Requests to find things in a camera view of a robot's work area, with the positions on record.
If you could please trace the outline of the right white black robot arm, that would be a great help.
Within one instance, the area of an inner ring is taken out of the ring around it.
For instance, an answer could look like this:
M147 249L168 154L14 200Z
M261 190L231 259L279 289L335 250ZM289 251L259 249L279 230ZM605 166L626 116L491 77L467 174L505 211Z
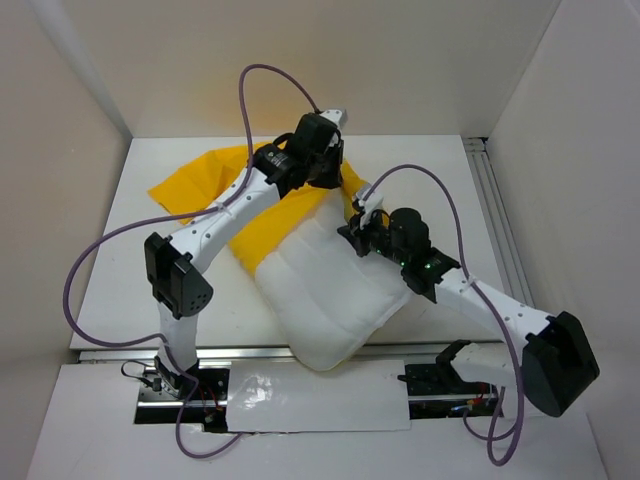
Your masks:
M599 376L583 326L574 315L529 307L466 275L461 264L435 248L418 211L377 209L367 223L360 214L338 228L356 254L379 254L399 265L417 295L477 322L496 345L456 340L436 358L436 379L448 392L466 384L506 388L550 416L561 416Z

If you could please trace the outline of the yellow pillowcase with white print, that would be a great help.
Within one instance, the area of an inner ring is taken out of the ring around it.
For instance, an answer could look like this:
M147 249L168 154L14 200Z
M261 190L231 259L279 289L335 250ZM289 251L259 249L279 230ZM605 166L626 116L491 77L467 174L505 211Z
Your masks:
M247 152L245 146L209 150L178 168L152 187L148 194L171 215L203 210L240 175L247 163ZM232 254L250 275L254 275L259 264L322 205L337 200L343 210L339 215L341 219L353 212L348 202L365 181L348 162L342 163L341 174L343 185L340 188L324 190L304 186L294 190L230 240L228 246Z

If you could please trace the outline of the white pillow with yellow edge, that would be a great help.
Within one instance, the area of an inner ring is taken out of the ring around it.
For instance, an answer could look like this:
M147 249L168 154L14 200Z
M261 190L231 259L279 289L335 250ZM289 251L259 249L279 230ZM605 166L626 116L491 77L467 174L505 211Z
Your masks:
M412 297L398 266L356 255L345 224L341 198L327 197L255 271L289 348L315 371L351 357Z

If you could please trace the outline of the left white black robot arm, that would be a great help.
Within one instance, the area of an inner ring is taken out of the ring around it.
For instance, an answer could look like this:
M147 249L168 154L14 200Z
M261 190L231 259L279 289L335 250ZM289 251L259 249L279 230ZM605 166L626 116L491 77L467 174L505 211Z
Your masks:
M214 200L211 213L170 236L153 233L145 240L146 273L164 337L154 362L172 397L187 398L197 387L198 315L214 294L205 272L235 235L291 191L341 186L346 122L339 109L304 115L292 134L253 154L251 164Z

